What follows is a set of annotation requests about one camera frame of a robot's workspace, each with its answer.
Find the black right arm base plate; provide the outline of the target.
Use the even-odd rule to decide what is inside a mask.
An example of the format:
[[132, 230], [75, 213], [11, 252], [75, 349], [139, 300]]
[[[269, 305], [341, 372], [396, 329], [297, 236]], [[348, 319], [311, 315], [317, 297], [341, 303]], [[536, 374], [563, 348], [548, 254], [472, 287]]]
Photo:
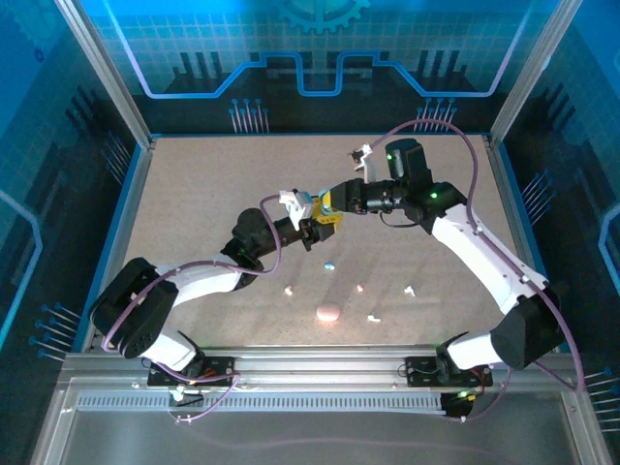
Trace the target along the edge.
[[435, 356], [408, 356], [402, 374], [409, 388], [482, 388], [492, 387], [488, 365], [460, 370]]

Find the aluminium side rail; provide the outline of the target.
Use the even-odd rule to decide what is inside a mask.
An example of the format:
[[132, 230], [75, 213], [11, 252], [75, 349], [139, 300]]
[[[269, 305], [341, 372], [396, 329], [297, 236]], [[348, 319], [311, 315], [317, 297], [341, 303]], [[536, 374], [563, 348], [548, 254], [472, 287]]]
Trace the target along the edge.
[[508, 152], [501, 142], [494, 142], [490, 135], [484, 135], [482, 139], [506, 213], [515, 252], [537, 272], [547, 276]]
[[89, 322], [89, 309], [124, 264], [153, 151], [154, 145], [150, 148], [137, 146], [132, 156], [84, 304], [73, 353], [84, 352], [90, 347], [94, 329]]

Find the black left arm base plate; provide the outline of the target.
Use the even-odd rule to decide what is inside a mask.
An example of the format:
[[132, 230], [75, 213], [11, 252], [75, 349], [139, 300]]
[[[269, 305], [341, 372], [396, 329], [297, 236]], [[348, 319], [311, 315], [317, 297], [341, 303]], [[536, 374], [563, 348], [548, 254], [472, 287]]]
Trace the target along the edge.
[[177, 387], [179, 385], [202, 387], [230, 387], [234, 376], [234, 358], [230, 356], [206, 356], [192, 361], [180, 372], [163, 368], [150, 362], [147, 385], [150, 388]]

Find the grey metal panel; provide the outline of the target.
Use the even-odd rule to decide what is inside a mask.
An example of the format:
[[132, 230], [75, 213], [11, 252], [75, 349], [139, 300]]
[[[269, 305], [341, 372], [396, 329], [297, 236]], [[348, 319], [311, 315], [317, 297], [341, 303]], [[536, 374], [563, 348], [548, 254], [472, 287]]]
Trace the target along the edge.
[[484, 416], [380, 412], [100, 412], [52, 398], [30, 465], [620, 465], [586, 398], [511, 393]]

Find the aluminium corner post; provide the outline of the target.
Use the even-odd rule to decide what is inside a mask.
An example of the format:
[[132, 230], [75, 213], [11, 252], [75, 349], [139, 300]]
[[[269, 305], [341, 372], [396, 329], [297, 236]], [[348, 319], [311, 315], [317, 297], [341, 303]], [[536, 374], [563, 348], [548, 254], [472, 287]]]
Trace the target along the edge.
[[489, 137], [492, 148], [497, 148], [508, 134], [582, 2], [583, 0], [558, 0], [491, 127]]
[[85, 9], [79, 0], [53, 1], [137, 144], [150, 149], [151, 132]]

